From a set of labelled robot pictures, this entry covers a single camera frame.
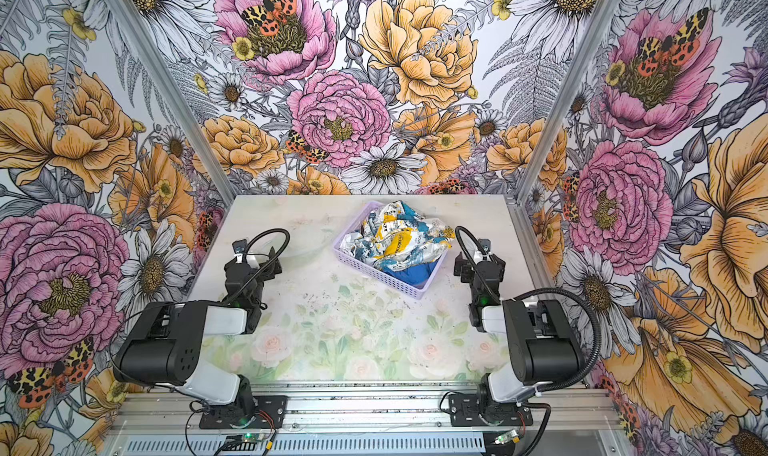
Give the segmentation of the white teal yellow printed garment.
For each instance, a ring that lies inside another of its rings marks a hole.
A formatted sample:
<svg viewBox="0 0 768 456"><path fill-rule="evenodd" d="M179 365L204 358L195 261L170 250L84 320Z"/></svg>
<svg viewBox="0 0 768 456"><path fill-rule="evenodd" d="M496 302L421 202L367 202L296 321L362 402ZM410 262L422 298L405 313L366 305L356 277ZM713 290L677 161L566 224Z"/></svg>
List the white teal yellow printed garment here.
<svg viewBox="0 0 768 456"><path fill-rule="evenodd" d="M401 272L431 264L452 248L454 229L402 200L376 203L341 236L339 250L379 271Z"/></svg>

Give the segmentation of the lavender plastic laundry basket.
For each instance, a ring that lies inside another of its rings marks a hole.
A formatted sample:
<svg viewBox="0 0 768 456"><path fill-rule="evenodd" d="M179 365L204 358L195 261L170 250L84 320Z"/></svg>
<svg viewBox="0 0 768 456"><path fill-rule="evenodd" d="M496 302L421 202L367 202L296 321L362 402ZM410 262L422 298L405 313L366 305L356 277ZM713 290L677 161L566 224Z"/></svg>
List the lavender plastic laundry basket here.
<svg viewBox="0 0 768 456"><path fill-rule="evenodd" d="M339 250L339 248L338 248L338 244L340 243L341 236L344 235L347 232L347 230L351 229L353 224L358 223L358 222L361 221L361 213L362 213L362 211L365 210L365 209L372 208L374 206L374 204L376 204L376 203L387 204L387 203L382 203L382 202L378 202L378 201L369 201L369 202L367 202L366 205L363 207L363 209L361 209L359 211L359 213L356 216L353 217L352 221L347 225L346 229L344 229L336 237L336 240L334 241L334 243L332 245L332 251L335 254L335 256L337 257L337 259L339 259L339 261L342 262L343 264L345 264L345 265L347 265L347 266L349 266L349 267L351 267L351 268L353 268L353 269L363 273L366 276L369 276L369 277L371 277L373 279L376 279L376 280L378 280L380 282L383 282L386 285L388 285L388 286L390 286L390 287L392 287L392 288L394 288L394 289L396 289L396 290L398 290L398 291L400 291L400 292L402 292L402 293L404 293L404 294L406 294L408 296L411 296L411 297L413 297L415 299L420 299L420 298L422 298L425 295L427 289L430 288L430 285L432 284L433 280L437 276L438 269L441 267L443 261L446 259L448 251L446 251L444 253L444 255L439 260L436 261L437 262L437 266L435 267L435 269L434 269L433 273L431 274L431 277L429 278L429 280L422 287L413 287L413 286L410 286L410 285L402 283L401 281L399 281L399 280L397 280L397 279L395 279L395 278L385 274L382 271L379 271L379 270L377 270L377 269L375 269L373 267L370 267L370 266L368 266L368 265L366 265L366 264L364 264L364 263L362 263L360 261L357 261L357 260L353 259L350 256L347 256L347 255L343 254Z"/></svg>

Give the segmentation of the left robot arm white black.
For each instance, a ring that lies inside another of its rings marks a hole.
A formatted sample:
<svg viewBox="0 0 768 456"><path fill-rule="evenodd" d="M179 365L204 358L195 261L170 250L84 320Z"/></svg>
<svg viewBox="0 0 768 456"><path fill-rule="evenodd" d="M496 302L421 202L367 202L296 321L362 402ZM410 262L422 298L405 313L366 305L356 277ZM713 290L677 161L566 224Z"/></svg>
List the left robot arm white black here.
<svg viewBox="0 0 768 456"><path fill-rule="evenodd" d="M227 262L221 301L151 303L138 315L113 357L117 380L144 387L170 387L203 403L219 417L243 426L257 415L247 377L224 371L202 359L207 336L255 332L267 305L264 282L282 272L275 251L263 261L237 256Z"/></svg>

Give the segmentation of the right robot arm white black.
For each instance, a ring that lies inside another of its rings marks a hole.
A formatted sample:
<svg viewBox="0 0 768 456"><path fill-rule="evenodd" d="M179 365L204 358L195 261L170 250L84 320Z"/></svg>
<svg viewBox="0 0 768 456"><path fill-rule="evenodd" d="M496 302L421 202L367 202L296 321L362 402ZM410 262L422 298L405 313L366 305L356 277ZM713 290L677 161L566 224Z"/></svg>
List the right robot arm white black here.
<svg viewBox="0 0 768 456"><path fill-rule="evenodd" d="M523 407L547 383L560 383L585 367L584 356L560 302L544 299L527 305L534 291L495 300L505 262L491 255L479 261L455 258L453 274L467 284L470 324L482 333L506 338L509 362L485 374L472 395L448 395L454 427L522 426L532 422Z"/></svg>

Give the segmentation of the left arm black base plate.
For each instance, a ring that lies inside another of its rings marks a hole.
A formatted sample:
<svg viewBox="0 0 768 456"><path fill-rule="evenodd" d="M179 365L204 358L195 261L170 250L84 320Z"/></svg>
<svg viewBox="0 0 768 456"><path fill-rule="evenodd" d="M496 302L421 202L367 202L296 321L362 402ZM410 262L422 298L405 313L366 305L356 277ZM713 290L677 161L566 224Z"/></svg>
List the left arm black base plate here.
<svg viewBox="0 0 768 456"><path fill-rule="evenodd" d="M286 396L257 395L253 404L243 409L236 403L211 406L200 419L203 430L280 429L286 414Z"/></svg>

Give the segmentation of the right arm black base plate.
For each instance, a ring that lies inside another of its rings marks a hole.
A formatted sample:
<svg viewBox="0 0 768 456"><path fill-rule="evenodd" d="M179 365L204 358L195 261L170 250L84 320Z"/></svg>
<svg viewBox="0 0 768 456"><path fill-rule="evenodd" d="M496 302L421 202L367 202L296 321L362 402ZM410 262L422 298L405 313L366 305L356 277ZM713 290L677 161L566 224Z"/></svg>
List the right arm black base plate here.
<svg viewBox="0 0 768 456"><path fill-rule="evenodd" d="M498 403L489 396L456 391L445 393L439 409L450 418L453 427L531 426L532 413L516 403Z"/></svg>

